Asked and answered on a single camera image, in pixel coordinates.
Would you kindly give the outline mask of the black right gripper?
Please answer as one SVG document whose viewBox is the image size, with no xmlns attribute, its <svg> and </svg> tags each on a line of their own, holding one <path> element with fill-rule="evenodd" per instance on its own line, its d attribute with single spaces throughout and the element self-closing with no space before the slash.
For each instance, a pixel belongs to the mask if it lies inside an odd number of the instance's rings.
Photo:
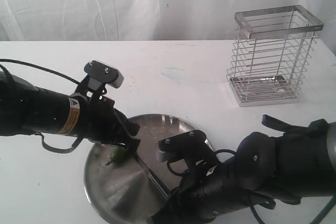
<svg viewBox="0 0 336 224">
<path fill-rule="evenodd" d="M 216 168 L 188 189 L 180 186 L 158 212 L 147 217 L 150 224 L 210 223 L 236 211 L 236 171 Z"/>
</svg>

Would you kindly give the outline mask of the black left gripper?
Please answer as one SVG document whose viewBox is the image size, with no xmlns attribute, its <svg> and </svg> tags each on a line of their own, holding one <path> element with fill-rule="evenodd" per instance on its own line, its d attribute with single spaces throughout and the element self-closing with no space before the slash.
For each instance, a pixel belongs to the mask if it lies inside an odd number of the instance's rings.
<svg viewBox="0 0 336 224">
<path fill-rule="evenodd" d="M 94 143 L 113 145 L 134 153 L 141 142 L 137 138 L 140 126 L 117 110 L 114 104 L 114 100 L 100 95 L 89 106 L 82 127 L 83 137 Z"/>
</svg>

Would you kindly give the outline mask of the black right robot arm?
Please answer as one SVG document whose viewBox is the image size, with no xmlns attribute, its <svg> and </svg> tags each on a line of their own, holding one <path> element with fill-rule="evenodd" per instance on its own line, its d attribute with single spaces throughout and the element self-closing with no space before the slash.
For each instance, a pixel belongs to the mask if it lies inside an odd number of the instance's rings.
<svg viewBox="0 0 336 224">
<path fill-rule="evenodd" d="M 305 197 L 329 196 L 313 220 L 320 223 L 335 206 L 335 123 L 319 119 L 296 126 L 264 115 L 262 124 L 282 136 L 252 132 L 237 150 L 226 150 L 224 162 L 200 130 L 158 141 L 159 161 L 170 166 L 183 160 L 187 168 L 175 172 L 179 184 L 147 222 L 210 223 L 257 205 L 274 209 L 276 201 L 298 205 Z"/>
</svg>

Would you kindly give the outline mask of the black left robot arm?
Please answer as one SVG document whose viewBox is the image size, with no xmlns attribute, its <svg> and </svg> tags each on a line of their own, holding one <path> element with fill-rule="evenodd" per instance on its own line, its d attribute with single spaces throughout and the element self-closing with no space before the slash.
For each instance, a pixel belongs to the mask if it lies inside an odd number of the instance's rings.
<svg viewBox="0 0 336 224">
<path fill-rule="evenodd" d="M 56 134 L 75 137 L 69 148 L 48 145 L 60 154 L 74 151 L 86 138 L 97 144 L 121 147 L 132 153 L 140 144 L 139 125 L 131 122 L 106 97 L 106 85 L 123 83 L 121 72 L 99 61 L 84 67 L 85 78 L 71 95 L 37 87 L 1 66 L 1 136 Z"/>
</svg>

